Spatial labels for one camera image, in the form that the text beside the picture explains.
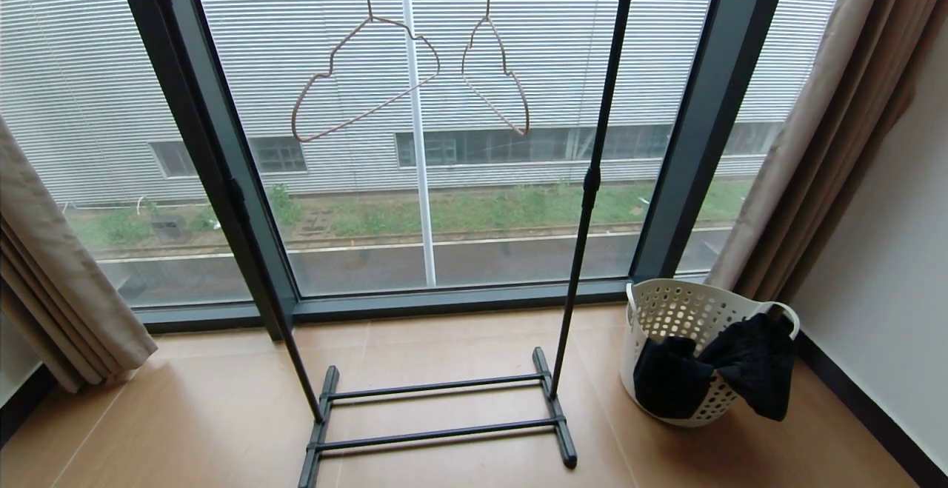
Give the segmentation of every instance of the corrugated metal building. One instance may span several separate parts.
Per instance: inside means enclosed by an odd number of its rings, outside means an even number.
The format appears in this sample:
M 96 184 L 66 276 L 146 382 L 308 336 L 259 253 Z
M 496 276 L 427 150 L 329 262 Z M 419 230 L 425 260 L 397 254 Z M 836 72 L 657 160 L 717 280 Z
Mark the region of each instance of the corrugated metal building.
M 203 201 L 204 191 L 125 0 L 0 0 L 0 110 L 57 201 Z M 366 16 L 365 0 L 202 0 L 241 124 L 264 182 L 294 193 L 416 187 L 405 98 L 299 146 L 298 91 Z M 441 75 L 421 91 L 429 182 L 438 187 L 577 181 L 588 157 L 616 0 L 492 0 L 492 18 L 530 102 L 519 138 L 461 82 L 461 51 L 484 0 L 372 0 L 436 46 Z M 708 0 L 633 0 L 603 177 L 654 178 Z M 835 0 L 780 0 L 720 175 L 755 174 L 812 66 Z M 468 70 L 515 121 L 518 94 L 489 32 Z M 423 78 L 434 57 L 417 46 Z M 304 133 L 341 123 L 405 90 L 406 39 L 369 26 L 338 54 L 301 113 Z

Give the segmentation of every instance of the corrugated metal siding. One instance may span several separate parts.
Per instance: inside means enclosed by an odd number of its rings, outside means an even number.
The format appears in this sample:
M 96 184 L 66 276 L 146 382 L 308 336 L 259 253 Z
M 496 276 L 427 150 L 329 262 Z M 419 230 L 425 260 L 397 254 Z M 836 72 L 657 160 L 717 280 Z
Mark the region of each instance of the corrugated metal siding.
M 125 0 L 2 0 L 0 110 L 58 201 L 203 198 L 197 178 L 169 180 L 147 141 L 179 139 Z M 738 120 L 779 121 L 809 74 L 835 0 L 781 0 Z M 299 88 L 326 67 L 330 47 L 365 17 L 364 0 L 202 0 L 244 131 L 289 135 Z M 708 0 L 633 0 L 613 124 L 670 123 Z M 443 74 L 424 87 L 426 130 L 502 127 L 458 76 L 467 32 L 484 0 L 413 0 Z M 401 0 L 373 0 L 402 19 Z M 493 0 L 510 65 L 528 92 L 534 127 L 595 123 L 615 0 Z M 421 76 L 433 60 L 419 46 Z M 470 66 L 478 86 L 521 119 L 513 87 L 498 74 L 480 33 Z M 338 55 L 338 74 L 311 91 L 301 124 L 319 130 L 407 86 L 404 34 L 370 27 Z M 410 133 L 409 101 L 304 145 L 307 173 L 264 175 L 295 192 L 411 188 L 394 133 Z M 753 174 L 762 156 L 728 158 L 718 174 Z M 608 161 L 607 180 L 651 178 L 660 161 Z M 431 167 L 433 187 L 578 180 L 585 164 Z

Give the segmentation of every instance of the black cloth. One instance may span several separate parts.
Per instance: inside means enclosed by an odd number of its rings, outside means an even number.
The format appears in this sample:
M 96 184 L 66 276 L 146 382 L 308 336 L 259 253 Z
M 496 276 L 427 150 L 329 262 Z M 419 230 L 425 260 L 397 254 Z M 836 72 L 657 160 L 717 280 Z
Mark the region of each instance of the black cloth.
M 660 418 L 690 418 L 717 370 L 756 413 L 781 421 L 793 370 L 789 333 L 783 323 L 761 313 L 728 326 L 697 358 L 690 338 L 647 339 L 632 377 L 635 399 Z
M 698 355 L 759 415 L 787 414 L 793 373 L 793 340 L 783 322 L 759 313 L 725 329 Z
M 660 418 L 690 418 L 711 387 L 714 367 L 695 360 L 695 341 L 668 336 L 646 340 L 635 364 L 635 399 Z

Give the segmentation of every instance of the curtain fold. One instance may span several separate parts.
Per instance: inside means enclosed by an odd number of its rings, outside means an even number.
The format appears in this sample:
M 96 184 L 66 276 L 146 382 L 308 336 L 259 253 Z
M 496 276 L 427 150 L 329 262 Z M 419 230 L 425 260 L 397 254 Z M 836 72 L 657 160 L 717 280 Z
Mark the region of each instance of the curtain fold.
M 945 0 L 838 0 L 810 79 L 707 282 L 788 298 L 904 112 Z
M 133 370 L 157 349 L 2 118 L 0 253 L 3 313 L 67 390 Z

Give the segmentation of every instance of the clothes hanger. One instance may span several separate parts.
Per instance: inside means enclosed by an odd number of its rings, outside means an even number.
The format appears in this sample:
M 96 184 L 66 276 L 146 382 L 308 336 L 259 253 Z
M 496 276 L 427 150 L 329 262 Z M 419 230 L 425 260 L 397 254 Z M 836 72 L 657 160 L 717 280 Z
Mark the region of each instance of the clothes hanger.
M 497 39 L 497 44 L 501 48 L 501 67 L 504 70 L 504 75 L 510 77 L 514 80 L 514 84 L 517 85 L 517 90 L 521 93 L 521 100 L 524 102 L 524 127 L 517 127 L 504 113 L 501 112 L 494 104 L 487 99 L 480 90 L 477 90 L 470 80 L 467 79 L 467 73 L 464 72 L 464 66 L 467 65 L 467 52 L 474 47 L 474 35 L 476 35 L 477 30 L 481 28 L 481 25 L 487 25 L 490 27 L 491 32 L 494 33 L 494 39 Z M 517 78 L 517 74 L 513 70 L 508 69 L 507 67 L 507 48 L 504 48 L 504 42 L 501 40 L 500 33 L 497 32 L 497 27 L 494 26 L 494 20 L 490 18 L 490 0 L 487 0 L 487 9 L 484 10 L 484 16 L 478 20 L 477 24 L 474 25 L 474 29 L 471 29 L 470 39 L 467 39 L 467 46 L 464 46 L 464 53 L 461 54 L 461 79 L 464 80 L 465 85 L 471 89 L 478 97 L 481 98 L 484 103 L 487 103 L 487 106 L 494 111 L 495 114 L 501 120 L 507 124 L 508 127 L 512 128 L 517 134 L 521 136 L 526 136 L 530 134 L 530 107 L 527 104 L 527 96 L 524 93 L 524 87 L 521 86 L 521 80 Z
M 329 51 L 329 70 L 323 73 L 314 73 L 313 76 L 309 78 L 309 81 L 306 83 L 306 86 L 302 87 L 302 91 L 299 93 L 299 97 L 297 97 L 296 104 L 294 104 L 293 106 L 293 113 L 290 116 L 290 129 L 293 131 L 293 136 L 295 136 L 298 141 L 316 140 L 317 138 L 321 138 L 322 136 L 332 133 L 333 131 L 340 130 L 343 127 L 351 126 L 351 124 L 355 123 L 356 121 L 362 120 L 362 118 L 369 116 L 372 113 L 375 113 L 376 110 L 383 109 L 383 107 L 388 107 L 389 104 L 392 104 L 395 101 L 398 101 L 399 99 L 407 96 L 407 94 L 410 94 L 414 90 L 417 90 L 418 87 L 426 84 L 431 79 L 434 79 L 435 77 L 437 77 L 439 73 L 441 73 L 441 59 L 438 56 L 437 50 L 434 49 L 434 46 L 432 46 L 431 43 L 427 41 L 426 37 L 422 35 L 416 35 L 415 33 L 412 32 L 412 29 L 410 29 L 409 26 L 405 25 L 402 22 L 395 21 L 393 19 L 382 18 L 382 16 L 376 16 L 375 13 L 372 12 L 372 0 L 365 0 L 365 2 L 369 10 L 369 15 L 366 16 L 365 20 L 362 20 L 362 23 L 359 23 L 359 25 L 356 25 L 355 29 L 352 29 L 351 32 L 348 33 L 348 35 L 343 36 L 342 40 L 339 40 L 339 43 L 336 44 L 336 46 L 332 50 Z M 338 53 L 338 51 L 342 49 L 342 47 L 345 46 L 346 43 L 348 43 L 349 40 L 351 40 L 352 37 L 355 36 L 356 33 L 359 32 L 359 30 L 362 30 L 364 27 L 366 27 L 370 23 L 375 23 L 375 22 L 388 23 L 389 25 L 394 25 L 400 29 L 405 30 L 407 35 L 409 35 L 410 39 L 414 41 L 423 42 L 424 45 L 427 46 L 427 49 L 430 49 L 431 53 L 434 55 L 434 60 L 436 62 L 436 68 L 434 70 L 434 73 L 431 74 L 431 76 L 428 76 L 423 80 L 420 80 L 417 84 L 413 85 L 412 87 L 409 87 L 409 89 L 403 91 L 403 93 L 399 93 L 398 96 L 394 96 L 382 102 L 381 104 L 377 104 L 377 106 L 373 107 L 372 109 L 364 111 L 364 113 L 359 114 L 359 116 L 356 116 L 355 118 L 352 118 L 350 120 L 343 121 L 341 124 L 338 124 L 338 126 L 329 127 L 327 128 L 327 130 L 323 130 L 322 133 L 310 134 L 308 136 L 299 135 L 297 131 L 296 121 L 297 121 L 297 115 L 299 114 L 299 107 L 302 106 L 302 101 L 305 99 L 306 93 L 309 93 L 309 89 L 313 86 L 313 84 L 317 81 L 317 79 L 328 79 L 329 77 L 333 76 L 333 70 L 335 69 L 335 66 L 336 66 L 336 53 Z

